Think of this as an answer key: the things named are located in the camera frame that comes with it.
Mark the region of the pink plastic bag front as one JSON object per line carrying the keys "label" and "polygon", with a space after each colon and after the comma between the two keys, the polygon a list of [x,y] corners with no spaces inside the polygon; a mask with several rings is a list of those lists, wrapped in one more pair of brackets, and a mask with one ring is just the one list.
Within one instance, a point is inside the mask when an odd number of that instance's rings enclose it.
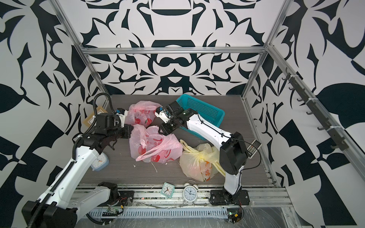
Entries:
{"label": "pink plastic bag front", "polygon": [[183,153],[183,146],[174,134],[162,135],[158,126],[145,128],[135,125],[129,139],[133,159],[144,162],[166,163],[177,160]]}

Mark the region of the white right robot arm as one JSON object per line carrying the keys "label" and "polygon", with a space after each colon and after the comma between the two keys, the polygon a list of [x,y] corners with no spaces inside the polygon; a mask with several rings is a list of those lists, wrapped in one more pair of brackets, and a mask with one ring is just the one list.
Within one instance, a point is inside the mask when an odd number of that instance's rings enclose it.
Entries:
{"label": "white right robot arm", "polygon": [[219,150],[219,162],[226,174],[223,193],[232,199],[238,197],[242,190],[241,173],[248,159],[246,142],[240,133],[221,130],[197,111],[185,110],[176,101],[166,107],[158,107],[155,116],[163,121],[159,126],[159,133],[163,135],[185,127],[213,144]]}

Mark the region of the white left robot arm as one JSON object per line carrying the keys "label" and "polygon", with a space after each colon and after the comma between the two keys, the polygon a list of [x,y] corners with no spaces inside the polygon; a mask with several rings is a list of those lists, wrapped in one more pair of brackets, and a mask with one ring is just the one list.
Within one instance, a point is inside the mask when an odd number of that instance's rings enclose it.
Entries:
{"label": "white left robot arm", "polygon": [[96,115],[94,131],[77,139],[72,158],[58,178],[36,201],[28,201],[23,206],[21,212],[29,228],[73,228],[95,207],[118,200],[118,187],[110,182],[100,183],[74,202],[71,202],[71,197],[103,150],[111,142],[130,138],[133,127],[125,124],[127,115],[124,109],[118,109],[113,114]]}

